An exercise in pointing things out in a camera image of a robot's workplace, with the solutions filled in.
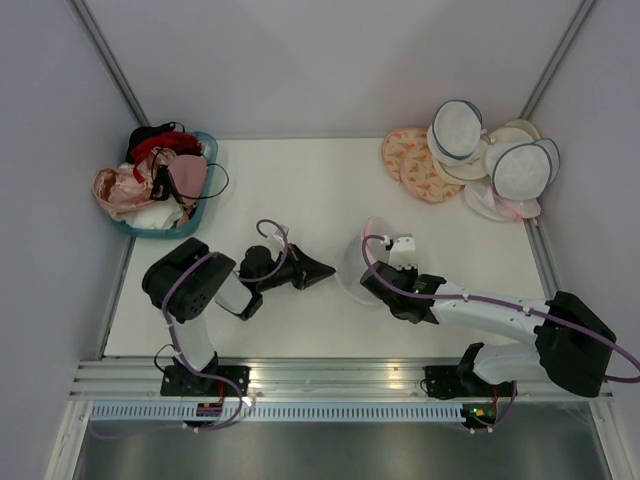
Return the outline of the aluminium frame post left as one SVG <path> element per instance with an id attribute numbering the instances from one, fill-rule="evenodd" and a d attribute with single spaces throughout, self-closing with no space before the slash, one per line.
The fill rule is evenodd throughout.
<path id="1" fill-rule="evenodd" d="M 120 62 L 117 60 L 108 39 L 91 11 L 88 2 L 85 0 L 69 0 L 68 4 L 138 125 L 149 126 L 150 121 L 148 116 L 128 81 Z"/>

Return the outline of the red lace bra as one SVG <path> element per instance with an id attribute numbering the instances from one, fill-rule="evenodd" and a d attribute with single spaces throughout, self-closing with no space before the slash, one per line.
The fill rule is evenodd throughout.
<path id="1" fill-rule="evenodd" d="M 172 150 L 176 154 L 200 154 L 202 152 L 201 143 L 194 135 L 170 131 L 143 140 L 133 148 L 130 157 L 137 164 L 145 160 L 156 147 Z"/>

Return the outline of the white mesh bag blue trim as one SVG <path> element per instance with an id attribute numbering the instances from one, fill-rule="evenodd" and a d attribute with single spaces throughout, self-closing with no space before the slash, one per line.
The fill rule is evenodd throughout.
<path id="1" fill-rule="evenodd" d="M 446 101 L 437 109 L 430 127 L 436 154 L 449 166 L 474 161 L 479 152 L 482 124 L 482 114 L 472 102 Z"/>

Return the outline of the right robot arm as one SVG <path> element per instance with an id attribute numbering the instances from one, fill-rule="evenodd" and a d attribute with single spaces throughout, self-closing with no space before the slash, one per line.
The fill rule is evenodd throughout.
<path id="1" fill-rule="evenodd" d="M 490 297 L 442 277 L 376 262 L 361 286 L 397 319 L 459 326 L 508 339 L 470 345 L 457 366 L 459 388 L 478 395 L 504 382 L 550 380 L 586 398 L 599 395 L 616 340 L 613 331 L 576 295 L 550 300 Z"/>

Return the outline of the peach satin bra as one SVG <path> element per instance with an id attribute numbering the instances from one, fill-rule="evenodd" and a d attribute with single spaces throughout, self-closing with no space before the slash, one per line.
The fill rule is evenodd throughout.
<path id="1" fill-rule="evenodd" d="M 153 181 L 133 168 L 104 168 L 96 173 L 92 193 L 99 206 L 114 221 L 152 205 Z"/>

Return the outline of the flat white bag pink trim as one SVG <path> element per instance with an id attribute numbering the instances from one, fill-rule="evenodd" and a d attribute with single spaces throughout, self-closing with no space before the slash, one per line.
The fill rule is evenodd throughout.
<path id="1" fill-rule="evenodd" d="M 500 197 L 487 177 L 466 184 L 463 195 L 471 210 L 492 221 L 519 222 L 535 219 L 541 214 L 536 199 L 514 201 Z"/>

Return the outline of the cream laundry bag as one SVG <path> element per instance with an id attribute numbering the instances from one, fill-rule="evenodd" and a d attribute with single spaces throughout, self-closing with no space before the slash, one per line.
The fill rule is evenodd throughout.
<path id="1" fill-rule="evenodd" d="M 469 161 L 454 160 L 453 165 L 449 165 L 436 145 L 432 128 L 427 132 L 428 147 L 436 173 L 445 182 L 454 185 L 465 185 L 488 175 L 484 157 L 491 147 L 501 143 L 529 143 L 539 138 L 537 130 L 527 121 L 513 120 L 489 134 L 483 134 Z"/>

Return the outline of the black bra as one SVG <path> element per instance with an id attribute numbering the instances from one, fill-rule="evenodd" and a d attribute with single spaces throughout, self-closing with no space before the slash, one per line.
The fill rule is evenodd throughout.
<path id="1" fill-rule="evenodd" d="M 198 139 L 198 141 L 201 143 L 202 146 L 202 152 L 200 154 L 187 154 L 187 153 L 183 153 L 183 154 L 176 154 L 174 151 L 169 150 L 169 149 L 162 149 L 159 147 L 154 148 L 150 154 L 148 155 L 148 157 L 145 160 L 142 160 L 141 162 L 135 164 L 131 157 L 130 157 L 130 153 L 133 150 L 134 147 L 136 147 L 139 143 L 141 143 L 143 140 L 156 136 L 156 135 L 160 135 L 162 133 L 165 132 L 170 132 L 170 131 L 176 131 L 176 132 L 185 132 L 188 133 L 184 128 L 182 128 L 181 130 L 176 128 L 177 123 L 176 122 L 169 122 L 169 123 L 165 123 L 162 124 L 160 126 L 142 126 L 142 127 L 138 127 L 137 129 L 135 129 L 130 137 L 129 137 L 129 141 L 128 141 L 128 147 L 127 147 L 127 151 L 126 151 L 126 156 L 125 156 L 125 162 L 132 164 L 133 165 L 133 169 L 135 172 L 139 172 L 139 173 L 145 173 L 148 174 L 151 177 L 151 180 L 153 181 L 153 188 L 152 188 L 152 193 L 151 193 L 151 198 L 154 199 L 155 201 L 165 201 L 168 200 L 170 197 L 173 197 L 174 200 L 180 204 L 180 205 L 184 205 L 184 206 L 192 206 L 194 205 L 197 201 L 200 200 L 208 200 L 208 199 L 213 199 L 219 195 L 221 195 L 224 190 L 227 187 L 227 183 L 229 182 L 229 176 L 228 173 L 226 172 L 226 170 L 221 167 L 222 172 L 224 173 L 225 177 L 226 177 L 226 184 L 222 187 L 222 189 L 219 192 L 216 192 L 215 194 L 211 195 L 205 195 L 204 194 L 204 187 L 202 190 L 202 193 L 200 194 L 200 197 L 193 201 L 193 202 L 188 202 L 185 203 L 183 199 L 181 199 L 173 190 L 173 185 L 171 182 L 171 179 L 169 177 L 168 174 L 168 170 L 167 167 L 168 165 L 173 161 L 173 159 L 178 156 L 178 155 L 195 155 L 195 156 L 203 156 L 205 159 L 205 155 L 204 155 L 204 146 L 203 144 L 200 142 L 200 140 Z M 217 164 L 215 162 L 209 162 L 207 160 L 207 164 L 208 164 L 208 173 L 210 170 L 214 169 L 217 167 Z"/>

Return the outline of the white mesh bag pink zipper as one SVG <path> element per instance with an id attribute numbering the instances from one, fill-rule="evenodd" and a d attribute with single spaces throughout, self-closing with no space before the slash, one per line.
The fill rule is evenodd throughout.
<path id="1" fill-rule="evenodd" d="M 395 229 L 385 219 L 372 216 L 363 228 L 353 236 L 336 266 L 336 278 L 340 287 L 356 302 L 373 306 L 377 299 L 361 284 L 361 277 L 368 271 L 362 254 L 362 241 L 368 235 L 394 236 Z"/>

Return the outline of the aluminium side rail right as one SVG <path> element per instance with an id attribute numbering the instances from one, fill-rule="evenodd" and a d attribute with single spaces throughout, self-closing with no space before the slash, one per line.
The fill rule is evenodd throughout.
<path id="1" fill-rule="evenodd" d="M 526 219 L 524 228 L 529 240 L 534 262 L 538 271 L 544 295 L 547 299 L 562 289 L 562 284 L 546 233 L 540 219 Z"/>

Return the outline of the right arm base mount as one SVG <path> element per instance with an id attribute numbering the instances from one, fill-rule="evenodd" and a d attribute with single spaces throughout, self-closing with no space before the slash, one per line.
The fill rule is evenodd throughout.
<path id="1" fill-rule="evenodd" d="M 477 397 L 482 387 L 469 372 L 459 371 L 453 365 L 430 365 L 424 367 L 423 386 L 427 396 L 439 400 Z"/>

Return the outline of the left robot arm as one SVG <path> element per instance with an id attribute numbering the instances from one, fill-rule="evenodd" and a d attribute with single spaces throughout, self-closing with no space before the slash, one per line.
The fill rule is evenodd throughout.
<path id="1" fill-rule="evenodd" d="M 304 291 L 335 273 L 295 244 L 277 258 L 265 246 L 252 246 L 236 263 L 190 238 L 147 270 L 142 290 L 165 317 L 174 357 L 186 368 L 184 385 L 206 396 L 218 384 L 218 372 L 211 366 L 217 354 L 203 317 L 210 303 L 245 321 L 262 307 L 264 292 L 286 284 Z"/>

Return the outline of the aluminium frame post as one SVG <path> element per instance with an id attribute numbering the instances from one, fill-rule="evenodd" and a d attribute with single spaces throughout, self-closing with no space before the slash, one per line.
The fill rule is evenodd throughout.
<path id="1" fill-rule="evenodd" d="M 524 103 L 519 114 L 520 119 L 530 120 L 533 117 L 598 4 L 598 0 L 581 0 L 579 2 Z"/>
<path id="2" fill-rule="evenodd" d="M 85 0 L 69 0 L 68 4 L 138 125 L 149 126 L 150 121 L 148 116 L 128 81 L 120 62 L 117 60 L 108 39 L 91 11 L 88 2 Z"/>

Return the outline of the white bra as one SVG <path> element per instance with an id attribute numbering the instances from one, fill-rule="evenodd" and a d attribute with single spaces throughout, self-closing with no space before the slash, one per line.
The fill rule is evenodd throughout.
<path id="1" fill-rule="evenodd" d="M 138 211 L 126 214 L 124 222 L 134 229 L 165 230 L 171 228 L 183 216 L 179 205 L 157 202 Z"/>

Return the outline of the floral peach laundry bag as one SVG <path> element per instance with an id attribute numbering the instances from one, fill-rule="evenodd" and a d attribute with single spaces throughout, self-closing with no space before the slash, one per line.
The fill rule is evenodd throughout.
<path id="1" fill-rule="evenodd" d="M 430 155 L 427 130 L 420 127 L 398 128 L 390 132 L 381 145 L 381 159 L 389 175 L 400 180 L 400 170 L 407 157 L 416 154 L 419 160 Z"/>

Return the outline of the large white bag blue trim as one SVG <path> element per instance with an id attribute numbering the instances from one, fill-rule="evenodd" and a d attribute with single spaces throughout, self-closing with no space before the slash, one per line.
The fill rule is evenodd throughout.
<path id="1" fill-rule="evenodd" d="M 555 180 L 561 165 L 556 142 L 541 138 L 532 142 L 498 143 L 484 156 L 494 192 L 507 200 L 537 199 Z"/>

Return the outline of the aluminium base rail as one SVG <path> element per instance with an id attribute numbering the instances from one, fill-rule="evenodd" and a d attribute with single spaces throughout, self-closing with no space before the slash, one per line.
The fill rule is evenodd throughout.
<path id="1" fill-rule="evenodd" d="M 419 383 L 428 365 L 453 364 L 444 358 L 222 358 L 219 364 L 250 369 L 249 396 L 267 402 L 389 401 L 426 397 Z M 160 397 L 159 367 L 167 357 L 106 357 L 82 361 L 70 396 L 84 400 L 152 400 Z"/>

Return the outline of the dusty pink bra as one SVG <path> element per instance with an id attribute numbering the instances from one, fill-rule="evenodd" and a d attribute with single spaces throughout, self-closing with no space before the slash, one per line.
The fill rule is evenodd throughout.
<path id="1" fill-rule="evenodd" d="M 174 192 L 185 203 L 200 197 L 208 173 L 207 160 L 203 156 L 178 155 L 167 170 Z"/>

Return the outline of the teal plastic basket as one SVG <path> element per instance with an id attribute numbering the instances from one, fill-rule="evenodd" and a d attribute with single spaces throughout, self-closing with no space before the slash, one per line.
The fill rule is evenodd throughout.
<path id="1" fill-rule="evenodd" d="M 200 142 L 203 144 L 203 146 L 204 146 L 204 155 L 205 155 L 206 159 L 209 162 L 215 162 L 217 164 L 217 154 L 218 154 L 217 141 L 211 135 L 209 135 L 207 133 L 204 133 L 204 132 L 196 132 L 196 131 L 191 131 L 191 132 L 187 131 L 187 132 L 195 135 L 200 140 Z M 114 168 L 118 168 L 118 167 L 120 167 L 120 168 L 133 168 L 133 165 L 124 162 L 121 165 L 119 165 L 117 167 L 114 167 Z M 205 187 L 204 187 L 204 194 L 205 195 L 209 195 L 209 194 L 213 195 L 210 192 L 210 187 L 211 187 L 212 182 L 213 182 L 214 170 L 216 168 L 210 170 L 208 175 L 207 175 L 206 183 L 205 183 Z M 103 211 L 108 215 L 108 217 L 110 218 L 112 224 L 118 230 L 120 230 L 121 232 L 123 232 L 123 233 L 125 233 L 125 234 L 127 234 L 127 235 L 129 235 L 131 237 L 155 239 L 155 240 L 180 239 L 180 238 L 184 238 L 184 237 L 188 237 L 188 236 L 192 235 L 197 230 L 197 228 L 200 225 L 200 222 L 201 222 L 204 210 L 205 210 L 206 202 L 208 200 L 197 201 L 192 206 L 180 205 L 174 200 L 173 197 L 170 197 L 168 200 L 165 200 L 165 201 L 155 201 L 154 203 L 169 201 L 170 203 L 179 205 L 180 208 L 183 210 L 182 218 L 180 220 L 178 220 L 171 228 L 165 229 L 165 230 L 134 229 L 134 228 L 131 228 L 130 226 L 128 226 L 124 222 L 124 219 L 122 221 L 114 221 L 109 217 L 109 215 L 104 210 Z"/>

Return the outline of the aluminium frame post right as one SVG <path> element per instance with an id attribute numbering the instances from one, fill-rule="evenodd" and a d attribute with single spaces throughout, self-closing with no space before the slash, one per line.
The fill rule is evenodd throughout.
<path id="1" fill-rule="evenodd" d="M 530 120 L 533 117 L 598 4 L 598 0 L 581 0 L 579 2 L 524 103 L 519 114 L 520 119 Z"/>

